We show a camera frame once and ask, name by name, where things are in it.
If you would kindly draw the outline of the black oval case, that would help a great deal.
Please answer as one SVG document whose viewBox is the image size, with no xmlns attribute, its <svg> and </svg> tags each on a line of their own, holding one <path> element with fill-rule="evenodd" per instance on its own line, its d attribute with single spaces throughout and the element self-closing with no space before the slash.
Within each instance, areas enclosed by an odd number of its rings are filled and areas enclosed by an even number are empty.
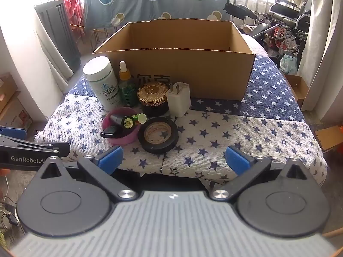
<svg viewBox="0 0 343 257">
<path fill-rule="evenodd" d="M 123 129 L 120 126 L 112 125 L 101 132 L 101 137 L 106 139 L 117 139 L 122 136 Z"/>
</svg>

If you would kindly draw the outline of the pink silicone bowl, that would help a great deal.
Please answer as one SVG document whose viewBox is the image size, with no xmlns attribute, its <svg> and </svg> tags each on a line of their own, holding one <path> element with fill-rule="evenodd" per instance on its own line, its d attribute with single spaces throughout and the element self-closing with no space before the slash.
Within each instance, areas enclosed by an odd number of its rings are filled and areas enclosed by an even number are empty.
<svg viewBox="0 0 343 257">
<path fill-rule="evenodd" d="M 102 130 L 114 125 L 110 120 L 110 115 L 136 115 L 138 112 L 130 107 L 119 107 L 111 112 L 109 112 L 102 121 Z M 106 140 L 112 146 L 126 146 L 138 139 L 138 131 L 140 125 L 135 125 L 132 129 L 128 129 L 127 132 L 123 132 L 119 135 L 116 135 L 115 138 L 106 138 Z"/>
</svg>

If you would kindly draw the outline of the green black tube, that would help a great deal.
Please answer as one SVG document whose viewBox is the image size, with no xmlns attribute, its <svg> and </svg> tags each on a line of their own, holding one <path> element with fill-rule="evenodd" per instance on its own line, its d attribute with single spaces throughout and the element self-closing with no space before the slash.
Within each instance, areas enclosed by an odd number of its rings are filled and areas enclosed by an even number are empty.
<svg viewBox="0 0 343 257">
<path fill-rule="evenodd" d="M 131 129 L 135 125 L 146 123 L 147 117 L 144 113 L 134 115 L 110 115 L 110 121 L 114 124 L 121 125 L 124 129 Z"/>
</svg>

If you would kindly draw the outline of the white supplement bottle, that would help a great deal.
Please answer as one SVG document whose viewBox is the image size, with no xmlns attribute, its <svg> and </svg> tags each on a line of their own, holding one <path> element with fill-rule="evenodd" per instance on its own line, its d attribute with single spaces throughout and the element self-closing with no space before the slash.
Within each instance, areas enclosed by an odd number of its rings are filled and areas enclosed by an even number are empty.
<svg viewBox="0 0 343 257">
<path fill-rule="evenodd" d="M 121 106 L 118 81 L 108 57 L 98 56 L 88 61 L 83 74 L 106 111 Z"/>
</svg>

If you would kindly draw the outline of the black tape roll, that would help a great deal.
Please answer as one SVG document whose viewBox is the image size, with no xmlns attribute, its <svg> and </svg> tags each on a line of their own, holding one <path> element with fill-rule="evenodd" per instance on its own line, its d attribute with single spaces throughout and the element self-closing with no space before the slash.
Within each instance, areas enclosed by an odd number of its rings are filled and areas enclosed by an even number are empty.
<svg viewBox="0 0 343 257">
<path fill-rule="evenodd" d="M 169 118 L 151 118 L 140 127 L 138 140 L 142 148 L 156 155 L 172 150 L 179 141 L 176 124 Z"/>
</svg>

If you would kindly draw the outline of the green dropper bottle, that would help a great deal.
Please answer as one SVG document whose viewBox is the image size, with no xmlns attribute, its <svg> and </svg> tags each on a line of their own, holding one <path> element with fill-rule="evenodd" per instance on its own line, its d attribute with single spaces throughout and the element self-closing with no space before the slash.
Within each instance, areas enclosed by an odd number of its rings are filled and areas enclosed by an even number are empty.
<svg viewBox="0 0 343 257">
<path fill-rule="evenodd" d="M 134 107 L 138 103 L 137 86 L 134 79 L 131 77 L 131 73 L 127 68 L 126 62 L 121 61 L 119 66 L 119 89 L 123 105 L 126 107 Z"/>
</svg>

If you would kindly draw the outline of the gold lid dark jar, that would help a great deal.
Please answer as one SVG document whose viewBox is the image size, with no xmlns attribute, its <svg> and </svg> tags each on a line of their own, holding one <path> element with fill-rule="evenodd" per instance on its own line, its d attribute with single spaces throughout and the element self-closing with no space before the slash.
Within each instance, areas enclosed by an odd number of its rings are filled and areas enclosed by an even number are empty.
<svg viewBox="0 0 343 257">
<path fill-rule="evenodd" d="M 139 87 L 137 97 L 143 113 L 147 117 L 159 117 L 167 113 L 167 91 L 167 85 L 158 81 L 149 82 Z"/>
</svg>

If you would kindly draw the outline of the star pattern table cloth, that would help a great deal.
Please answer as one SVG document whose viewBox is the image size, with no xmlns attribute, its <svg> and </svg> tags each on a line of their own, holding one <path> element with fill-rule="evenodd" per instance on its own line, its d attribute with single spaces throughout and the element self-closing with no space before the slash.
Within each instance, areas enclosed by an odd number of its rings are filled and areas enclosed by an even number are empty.
<svg viewBox="0 0 343 257">
<path fill-rule="evenodd" d="M 174 149 L 151 154 L 134 141 L 123 148 L 121 169 L 225 183 L 235 177 L 224 157 L 227 147 L 234 146 L 277 163 L 299 159 L 317 183 L 325 182 L 326 160 L 286 79 L 256 40 L 244 39 L 256 55 L 244 98 L 238 102 L 193 99 L 185 115 L 174 118 L 179 133 Z M 100 136 L 105 116 L 82 78 L 34 140 L 68 143 L 68 161 L 100 155 L 110 149 L 110 142 Z"/>
</svg>

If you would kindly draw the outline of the small cardboard tray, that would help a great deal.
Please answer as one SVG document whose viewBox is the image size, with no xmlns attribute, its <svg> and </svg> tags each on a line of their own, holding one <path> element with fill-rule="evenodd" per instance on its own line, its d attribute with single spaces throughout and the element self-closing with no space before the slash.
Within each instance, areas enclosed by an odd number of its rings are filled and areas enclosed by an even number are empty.
<svg viewBox="0 0 343 257">
<path fill-rule="evenodd" d="M 284 77 L 286 78 L 288 85 L 292 90 L 298 106 L 301 108 L 309 90 L 308 86 L 300 76 L 284 74 Z"/>
</svg>

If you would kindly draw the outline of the black folded panel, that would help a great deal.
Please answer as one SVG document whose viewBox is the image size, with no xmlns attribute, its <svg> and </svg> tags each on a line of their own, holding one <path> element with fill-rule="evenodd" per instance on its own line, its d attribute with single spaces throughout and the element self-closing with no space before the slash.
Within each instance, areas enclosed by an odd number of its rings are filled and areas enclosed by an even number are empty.
<svg viewBox="0 0 343 257">
<path fill-rule="evenodd" d="M 40 21 L 57 50 L 72 71 L 81 64 L 81 55 L 73 37 L 64 0 L 53 0 L 35 7 Z"/>
</svg>

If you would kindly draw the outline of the grey curtain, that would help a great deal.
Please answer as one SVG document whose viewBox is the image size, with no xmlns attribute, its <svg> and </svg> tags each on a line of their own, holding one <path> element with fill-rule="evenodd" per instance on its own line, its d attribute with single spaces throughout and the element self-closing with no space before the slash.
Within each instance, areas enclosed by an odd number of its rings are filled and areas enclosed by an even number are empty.
<svg viewBox="0 0 343 257">
<path fill-rule="evenodd" d="M 312 0 L 298 74 L 309 87 L 302 105 L 321 121 L 342 120 L 342 0 Z"/>
</svg>

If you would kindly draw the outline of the red hanging cloth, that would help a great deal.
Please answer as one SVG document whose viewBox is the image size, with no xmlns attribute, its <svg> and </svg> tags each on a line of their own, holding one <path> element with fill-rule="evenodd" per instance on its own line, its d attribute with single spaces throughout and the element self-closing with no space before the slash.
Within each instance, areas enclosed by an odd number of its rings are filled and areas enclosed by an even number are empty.
<svg viewBox="0 0 343 257">
<path fill-rule="evenodd" d="M 84 36 L 84 9 L 81 0 L 63 0 L 71 29 Z"/>
</svg>

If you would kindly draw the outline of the brown cardboard box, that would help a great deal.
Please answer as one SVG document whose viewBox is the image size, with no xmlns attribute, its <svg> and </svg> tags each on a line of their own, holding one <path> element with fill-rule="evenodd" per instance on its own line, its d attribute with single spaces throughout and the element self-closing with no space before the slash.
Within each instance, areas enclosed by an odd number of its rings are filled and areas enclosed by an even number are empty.
<svg viewBox="0 0 343 257">
<path fill-rule="evenodd" d="M 192 97 L 241 100 L 255 54 L 230 21 L 159 19 L 127 23 L 94 55 L 116 72 L 125 61 L 138 85 L 184 82 Z"/>
</svg>

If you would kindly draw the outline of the blue hanging bedsheet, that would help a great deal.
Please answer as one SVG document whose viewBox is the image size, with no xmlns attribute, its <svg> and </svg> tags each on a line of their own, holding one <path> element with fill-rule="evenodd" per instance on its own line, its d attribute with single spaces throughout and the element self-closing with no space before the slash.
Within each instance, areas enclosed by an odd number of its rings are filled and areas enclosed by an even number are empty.
<svg viewBox="0 0 343 257">
<path fill-rule="evenodd" d="M 84 0 L 87 29 L 155 19 L 227 20 L 227 0 Z"/>
</svg>

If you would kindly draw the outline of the black scooter seat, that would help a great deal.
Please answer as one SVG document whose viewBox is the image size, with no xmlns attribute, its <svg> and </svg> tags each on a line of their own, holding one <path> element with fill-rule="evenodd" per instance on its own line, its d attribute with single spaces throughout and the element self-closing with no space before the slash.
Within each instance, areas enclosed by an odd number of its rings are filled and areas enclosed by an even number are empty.
<svg viewBox="0 0 343 257">
<path fill-rule="evenodd" d="M 257 15 L 255 14 L 255 12 L 244 5 L 234 5 L 233 3 L 230 3 L 229 0 L 227 0 L 223 10 L 226 11 L 226 13 L 228 13 L 229 15 L 241 20 L 244 20 L 246 17 L 257 20 Z"/>
</svg>

